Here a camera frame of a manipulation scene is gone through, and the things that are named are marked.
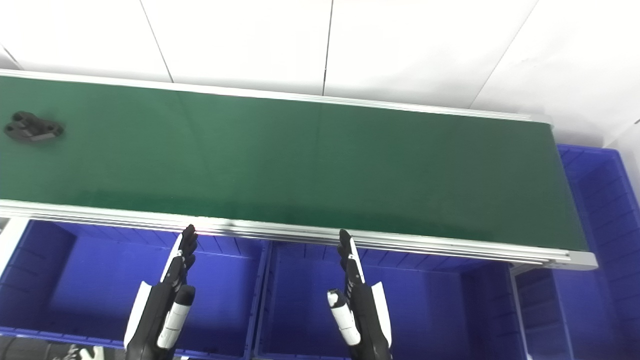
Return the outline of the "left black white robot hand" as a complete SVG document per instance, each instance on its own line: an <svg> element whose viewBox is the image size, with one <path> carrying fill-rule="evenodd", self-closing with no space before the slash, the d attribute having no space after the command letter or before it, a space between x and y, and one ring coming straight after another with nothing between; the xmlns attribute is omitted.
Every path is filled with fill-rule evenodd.
<svg viewBox="0 0 640 360"><path fill-rule="evenodd" d="M158 283L142 281L126 326L127 360L172 360L195 300L187 283L195 263L198 234L190 224L174 240Z"/></svg>

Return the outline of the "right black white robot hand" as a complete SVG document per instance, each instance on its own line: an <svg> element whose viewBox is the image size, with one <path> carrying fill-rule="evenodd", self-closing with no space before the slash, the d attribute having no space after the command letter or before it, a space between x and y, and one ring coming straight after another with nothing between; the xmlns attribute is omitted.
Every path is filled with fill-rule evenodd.
<svg viewBox="0 0 640 360"><path fill-rule="evenodd" d="M361 258L350 233L339 231L340 266L344 290L327 291L327 303L349 348L352 360L391 360L393 335L386 292L382 282L366 282Z"/></svg>

